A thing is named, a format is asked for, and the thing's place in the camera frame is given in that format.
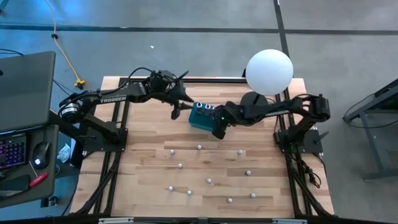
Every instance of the backlit keyboard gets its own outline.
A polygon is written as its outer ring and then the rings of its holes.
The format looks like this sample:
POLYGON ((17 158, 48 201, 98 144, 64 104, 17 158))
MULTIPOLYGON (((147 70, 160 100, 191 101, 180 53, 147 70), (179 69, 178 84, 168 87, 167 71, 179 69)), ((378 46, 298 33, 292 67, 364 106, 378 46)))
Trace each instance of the backlit keyboard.
POLYGON ((0 136, 0 169, 23 165, 26 162, 26 135, 0 136))

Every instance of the gray floor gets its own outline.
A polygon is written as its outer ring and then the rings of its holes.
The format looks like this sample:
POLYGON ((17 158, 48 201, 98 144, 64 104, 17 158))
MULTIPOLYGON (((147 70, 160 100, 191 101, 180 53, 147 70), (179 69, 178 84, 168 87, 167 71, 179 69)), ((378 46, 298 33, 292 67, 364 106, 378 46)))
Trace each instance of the gray floor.
MULTIPOLYGON (((79 26, 276 28, 271 0, 58 0, 51 1, 60 24, 79 26)), ((398 29, 394 0, 280 0, 288 29, 398 29)), ((2 24, 52 24, 43 1, 9 1, 2 24)), ((262 49, 280 49, 277 34, 210 34, 156 32, 59 32, 87 88, 101 85, 105 75, 128 75, 138 66, 190 70, 192 76, 238 77, 250 57, 262 49)), ((55 48, 50 31, 0 30, 0 47, 25 54, 55 50, 55 78, 72 86, 75 77, 55 48)), ((317 125, 330 134, 323 140, 333 206, 346 218, 398 222, 398 178, 363 182, 375 171, 364 131, 345 125, 341 117, 354 103, 398 78, 398 36, 288 35, 295 76, 307 91, 330 100, 332 118, 317 125)), ((52 108, 65 94, 53 89, 52 108)), ((389 129, 375 136, 391 133, 389 129)), ((69 180, 58 180, 56 192, 67 198, 69 180)), ((0 220, 59 215, 65 208, 0 209, 0 220)))

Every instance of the teal box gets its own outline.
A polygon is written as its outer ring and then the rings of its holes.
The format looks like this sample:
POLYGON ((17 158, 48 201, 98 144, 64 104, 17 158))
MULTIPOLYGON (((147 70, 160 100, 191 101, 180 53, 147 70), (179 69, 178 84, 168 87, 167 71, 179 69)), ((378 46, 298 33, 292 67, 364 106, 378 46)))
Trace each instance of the teal box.
POLYGON ((196 102, 193 104, 193 109, 189 116, 189 123, 195 127, 206 131, 213 131, 214 117, 213 117, 214 106, 196 102))

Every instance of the white ball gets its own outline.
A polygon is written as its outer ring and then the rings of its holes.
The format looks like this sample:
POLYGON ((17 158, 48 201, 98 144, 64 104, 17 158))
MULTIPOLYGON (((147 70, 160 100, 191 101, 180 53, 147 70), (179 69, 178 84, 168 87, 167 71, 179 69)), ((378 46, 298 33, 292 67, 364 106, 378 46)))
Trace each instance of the white ball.
POLYGON ((250 88, 261 95, 276 95, 284 91, 292 78, 292 61, 279 50, 258 52, 246 67, 246 80, 250 88))

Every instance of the black mouse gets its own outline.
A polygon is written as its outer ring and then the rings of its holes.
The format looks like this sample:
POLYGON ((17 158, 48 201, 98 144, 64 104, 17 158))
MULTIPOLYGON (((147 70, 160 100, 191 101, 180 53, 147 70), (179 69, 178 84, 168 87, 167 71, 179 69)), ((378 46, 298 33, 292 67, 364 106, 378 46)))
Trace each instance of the black mouse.
POLYGON ((38 143, 34 150, 32 156, 33 166, 36 169, 44 169, 50 163, 50 143, 40 142, 38 143))

